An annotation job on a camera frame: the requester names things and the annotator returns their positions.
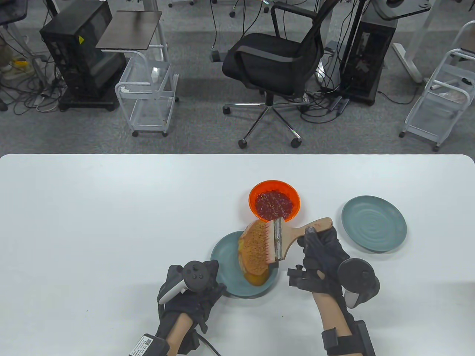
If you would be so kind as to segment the person's right hand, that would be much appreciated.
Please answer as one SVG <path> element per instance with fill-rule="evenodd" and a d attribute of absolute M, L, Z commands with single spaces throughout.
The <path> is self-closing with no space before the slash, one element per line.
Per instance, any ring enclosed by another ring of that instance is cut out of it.
<path fill-rule="evenodd" d="M 289 268 L 289 285 L 300 290 L 324 293 L 335 299 L 343 296 L 338 268 L 350 256 L 343 250 L 334 227 L 317 232 L 307 227 L 297 240 L 303 248 L 302 270 Z"/>

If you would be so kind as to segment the person's left hand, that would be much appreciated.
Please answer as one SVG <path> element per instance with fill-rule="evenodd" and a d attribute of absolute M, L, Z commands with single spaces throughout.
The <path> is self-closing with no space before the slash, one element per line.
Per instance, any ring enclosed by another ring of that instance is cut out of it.
<path fill-rule="evenodd" d="M 159 304 L 159 319 L 165 320 L 165 317 L 172 315 L 186 314 L 193 321 L 193 327 L 199 325 L 203 333 L 207 333 L 210 311 L 215 303 L 224 295 L 227 290 L 226 285 L 218 283 L 216 276 L 219 270 L 217 260 L 204 261 L 203 268 L 206 269 L 207 283 L 205 287 L 198 291 L 187 290 L 184 293 L 178 293 L 169 302 Z"/>

